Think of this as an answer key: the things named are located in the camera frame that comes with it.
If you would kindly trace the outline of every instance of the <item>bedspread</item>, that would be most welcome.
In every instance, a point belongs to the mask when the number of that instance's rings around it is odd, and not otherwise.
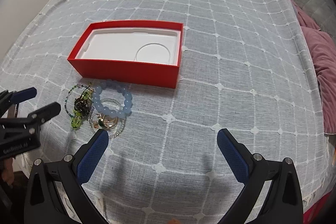
[[[221,128],[251,153],[292,158],[305,208],[321,197],[332,157],[314,67],[289,0],[50,0],[1,65],[1,88],[37,88],[19,115],[62,104],[76,83],[97,83],[82,79],[67,56],[91,22],[127,19],[183,22],[183,53],[175,90],[129,85],[134,105],[125,130],[83,185],[106,219],[217,223],[243,187],[217,147]],[[113,90],[101,97],[122,102]],[[60,160],[92,135],[88,122],[73,131],[62,109],[21,166],[28,174],[36,158]]]

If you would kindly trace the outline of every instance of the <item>pink blanket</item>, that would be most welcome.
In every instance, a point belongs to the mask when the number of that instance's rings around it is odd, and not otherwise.
[[[336,134],[336,47],[330,35],[294,2],[320,87],[324,132]]]

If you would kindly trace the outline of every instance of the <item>gray blanket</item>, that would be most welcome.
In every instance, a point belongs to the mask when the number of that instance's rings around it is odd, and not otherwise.
[[[321,197],[332,157],[314,67],[289,0],[50,0],[1,65],[2,89],[38,90],[19,114],[63,104],[74,84],[92,81],[67,56],[91,22],[123,19],[183,22],[185,32],[177,88],[130,85],[125,130],[83,185],[108,221],[217,223],[243,187],[217,147],[221,128],[268,160],[292,158],[305,208]],[[114,90],[101,96],[122,102]],[[62,109],[21,166],[29,173],[38,157],[60,160],[92,135],[88,122],[73,131]]]

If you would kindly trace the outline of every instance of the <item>circular cutout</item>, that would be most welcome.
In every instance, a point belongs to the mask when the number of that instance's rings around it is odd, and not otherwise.
[[[135,56],[135,61],[155,63],[155,64],[166,64],[169,65],[170,52],[169,50],[161,44],[147,44],[141,47]]]

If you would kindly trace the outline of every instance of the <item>red box side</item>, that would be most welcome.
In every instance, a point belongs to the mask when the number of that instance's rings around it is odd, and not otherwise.
[[[178,30],[181,32],[177,66],[134,61],[76,59],[82,45],[94,29],[143,27]],[[85,78],[113,79],[135,84],[176,88],[181,63],[183,24],[153,20],[120,20],[92,23],[79,38],[68,61]]]

